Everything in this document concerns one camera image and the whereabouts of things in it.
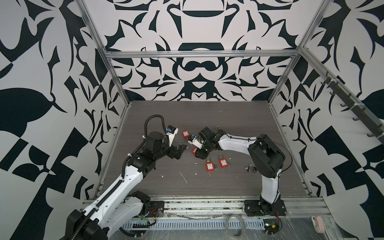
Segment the red padlock with white label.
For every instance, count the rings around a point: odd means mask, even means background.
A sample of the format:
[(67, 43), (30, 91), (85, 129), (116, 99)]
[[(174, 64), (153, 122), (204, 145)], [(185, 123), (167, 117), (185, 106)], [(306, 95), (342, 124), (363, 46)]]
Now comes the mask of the red padlock with white label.
[(218, 154), (218, 159), (219, 159), (219, 164), (220, 164), (221, 168), (226, 168), (229, 166), (227, 159), (224, 158), (222, 153)]

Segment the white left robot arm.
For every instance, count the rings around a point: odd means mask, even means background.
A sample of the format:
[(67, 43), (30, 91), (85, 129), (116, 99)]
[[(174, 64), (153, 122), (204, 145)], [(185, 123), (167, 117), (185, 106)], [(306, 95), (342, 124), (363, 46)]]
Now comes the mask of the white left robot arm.
[(156, 168), (157, 160), (165, 156), (178, 160), (187, 148), (173, 145), (178, 129), (164, 121), (161, 115), (146, 119), (143, 141), (127, 155), (114, 183), (83, 211), (68, 216), (65, 240), (107, 240), (133, 217), (148, 214), (151, 198), (132, 189)]

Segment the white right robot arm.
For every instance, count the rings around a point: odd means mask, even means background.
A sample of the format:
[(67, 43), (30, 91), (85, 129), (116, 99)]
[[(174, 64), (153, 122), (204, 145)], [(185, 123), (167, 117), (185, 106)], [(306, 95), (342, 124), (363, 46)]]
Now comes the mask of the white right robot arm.
[(197, 137), (188, 137), (195, 146), (194, 155), (206, 159), (212, 151), (235, 151), (249, 155), (262, 176), (259, 200), (245, 200), (244, 211), (250, 216), (285, 216), (287, 208), (280, 194), (280, 177), (286, 156), (267, 135), (233, 136), (219, 129), (216, 133), (205, 127)]

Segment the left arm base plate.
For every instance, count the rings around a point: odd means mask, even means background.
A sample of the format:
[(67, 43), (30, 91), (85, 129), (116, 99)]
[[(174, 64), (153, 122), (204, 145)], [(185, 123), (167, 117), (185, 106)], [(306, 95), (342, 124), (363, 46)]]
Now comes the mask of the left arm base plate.
[(144, 204), (143, 210), (135, 218), (140, 216), (144, 217), (162, 217), (164, 215), (165, 202), (164, 201), (150, 201)]

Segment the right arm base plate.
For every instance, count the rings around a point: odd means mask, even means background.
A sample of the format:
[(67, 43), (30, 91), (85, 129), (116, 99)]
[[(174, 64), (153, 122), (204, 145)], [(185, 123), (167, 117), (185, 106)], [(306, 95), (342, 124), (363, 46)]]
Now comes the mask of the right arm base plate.
[(245, 200), (244, 211), (249, 217), (254, 216), (286, 216), (286, 206), (283, 200), (277, 199), (273, 204), (261, 200)]

